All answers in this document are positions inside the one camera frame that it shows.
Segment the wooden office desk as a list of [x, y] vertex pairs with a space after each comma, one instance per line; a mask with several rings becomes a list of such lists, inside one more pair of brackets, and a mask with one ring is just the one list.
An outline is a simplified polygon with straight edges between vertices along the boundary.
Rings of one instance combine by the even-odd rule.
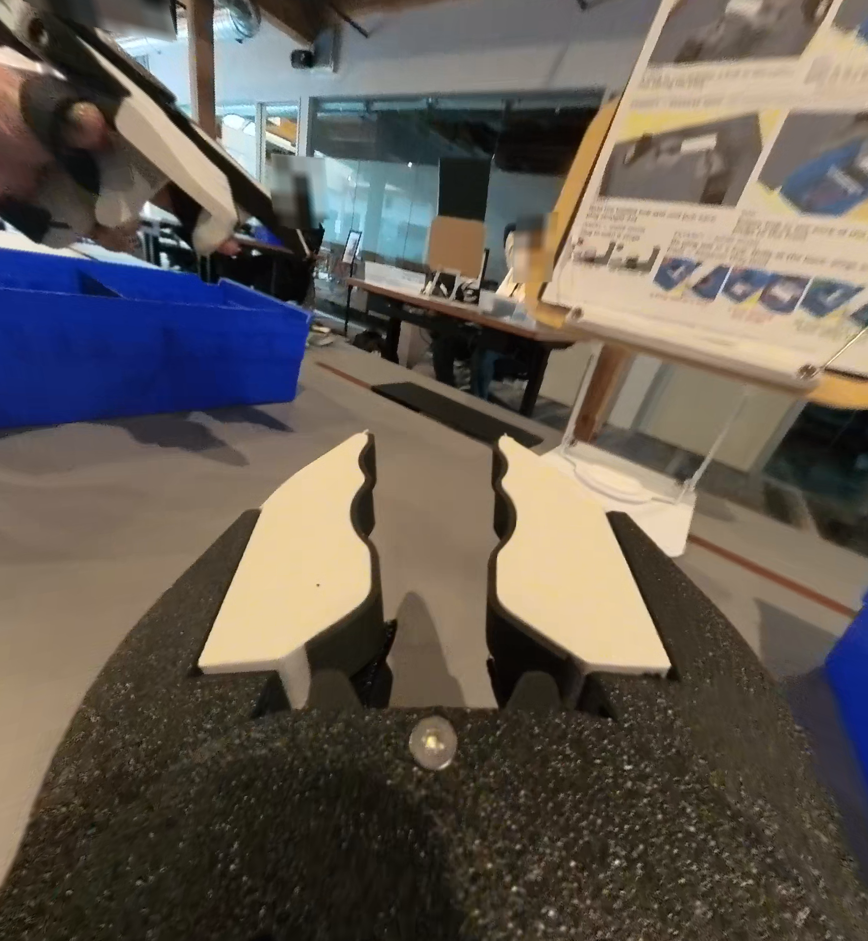
[[431, 328], [436, 334], [444, 336], [459, 334], [466, 327], [475, 327], [485, 347], [498, 350], [505, 356], [522, 355], [525, 387], [519, 413], [524, 417], [534, 415], [550, 353], [567, 349], [575, 343], [560, 328], [534, 323], [529, 319], [496, 316], [475, 305], [414, 294], [352, 276], [346, 279], [346, 336], [355, 312], [353, 293], [356, 291], [366, 297], [365, 313], [372, 319], [372, 324], [379, 319], [384, 320], [380, 352], [382, 358], [391, 363], [401, 362], [398, 350], [405, 324]]

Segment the black ceiling speaker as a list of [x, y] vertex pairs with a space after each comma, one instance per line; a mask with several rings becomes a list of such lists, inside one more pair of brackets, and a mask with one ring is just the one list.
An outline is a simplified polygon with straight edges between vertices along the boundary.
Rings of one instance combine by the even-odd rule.
[[335, 74], [341, 48], [341, 33], [336, 25], [323, 29], [307, 48], [290, 53], [291, 68], [303, 73]]

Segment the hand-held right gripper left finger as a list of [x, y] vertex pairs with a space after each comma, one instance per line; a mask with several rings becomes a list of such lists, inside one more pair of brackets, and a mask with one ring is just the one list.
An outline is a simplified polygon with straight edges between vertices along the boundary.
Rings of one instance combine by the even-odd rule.
[[376, 482], [363, 431], [263, 502], [198, 654], [201, 676], [263, 676], [258, 710], [389, 705]]

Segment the black screen panel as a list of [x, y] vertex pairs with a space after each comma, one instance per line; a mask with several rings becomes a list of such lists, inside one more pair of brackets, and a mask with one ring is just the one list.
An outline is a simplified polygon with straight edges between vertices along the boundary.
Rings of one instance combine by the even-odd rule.
[[484, 222], [490, 173], [490, 160], [442, 157], [439, 161], [438, 217]]

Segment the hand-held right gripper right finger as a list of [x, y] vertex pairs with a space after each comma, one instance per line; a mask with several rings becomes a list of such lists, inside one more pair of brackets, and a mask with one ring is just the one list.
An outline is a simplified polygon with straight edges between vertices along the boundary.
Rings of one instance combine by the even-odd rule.
[[497, 706], [607, 710], [603, 676], [666, 680], [675, 667], [608, 514], [514, 438], [492, 446], [487, 674]]

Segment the printed instruction sheet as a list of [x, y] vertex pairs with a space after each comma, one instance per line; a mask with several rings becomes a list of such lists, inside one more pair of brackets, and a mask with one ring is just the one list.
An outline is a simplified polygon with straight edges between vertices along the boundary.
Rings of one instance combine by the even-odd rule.
[[868, 379], [868, 2], [663, 2], [541, 298], [722, 369]]

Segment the brown cardboard panel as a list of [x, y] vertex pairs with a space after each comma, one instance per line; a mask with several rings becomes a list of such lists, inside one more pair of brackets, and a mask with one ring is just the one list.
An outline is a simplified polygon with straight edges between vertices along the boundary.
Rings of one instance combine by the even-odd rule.
[[483, 220], [436, 216], [429, 228], [426, 263], [432, 272], [477, 279], [482, 274], [485, 249]]

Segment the slim silver air duct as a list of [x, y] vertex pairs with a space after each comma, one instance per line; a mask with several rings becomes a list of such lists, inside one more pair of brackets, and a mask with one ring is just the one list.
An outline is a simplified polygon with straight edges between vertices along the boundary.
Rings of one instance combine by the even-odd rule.
[[262, 10], [256, 1], [216, 1], [216, 36], [245, 42], [256, 38], [263, 23]]

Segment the wooden column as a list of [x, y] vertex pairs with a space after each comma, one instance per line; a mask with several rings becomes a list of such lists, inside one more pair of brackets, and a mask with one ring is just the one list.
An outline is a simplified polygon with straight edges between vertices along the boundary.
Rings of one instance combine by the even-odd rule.
[[627, 347], [604, 344], [597, 353], [573, 423], [572, 438], [594, 442], [604, 429], [626, 380], [633, 356]]
[[184, 1], [193, 121], [216, 139], [215, 35], [213, 1]]

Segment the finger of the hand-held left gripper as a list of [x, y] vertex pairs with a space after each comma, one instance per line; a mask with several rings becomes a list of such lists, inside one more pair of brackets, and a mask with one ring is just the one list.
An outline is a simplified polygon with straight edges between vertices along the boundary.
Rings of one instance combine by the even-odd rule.
[[116, 129], [167, 179], [172, 214], [197, 254], [216, 253], [249, 219], [274, 229], [273, 200], [261, 182], [148, 81], [118, 69], [114, 78], [126, 93]]

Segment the rounded wooden board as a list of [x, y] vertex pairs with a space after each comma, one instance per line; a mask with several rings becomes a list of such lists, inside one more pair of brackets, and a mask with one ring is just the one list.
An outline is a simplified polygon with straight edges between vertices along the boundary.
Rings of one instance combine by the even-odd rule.
[[[868, 380], [819, 368], [797, 367], [793, 371], [777, 368], [771, 359], [763, 363], [735, 359], [730, 347], [684, 345], [681, 340], [665, 340], [651, 334], [630, 332], [627, 327], [605, 323], [577, 324], [575, 315], [542, 299], [543, 284], [539, 274], [547, 273], [557, 261], [568, 240], [569, 227], [580, 207], [582, 193], [598, 162], [604, 141], [615, 121], [620, 98], [605, 101], [584, 132], [554, 209], [546, 218], [541, 249], [529, 262], [526, 305], [542, 324], [564, 330], [575, 342], [614, 344], [627, 347], [632, 356], [651, 356], [677, 365], [708, 371], [749, 387], [790, 394], [816, 404], [839, 409], [868, 409]], [[594, 361], [582, 380], [576, 412], [586, 389]]]

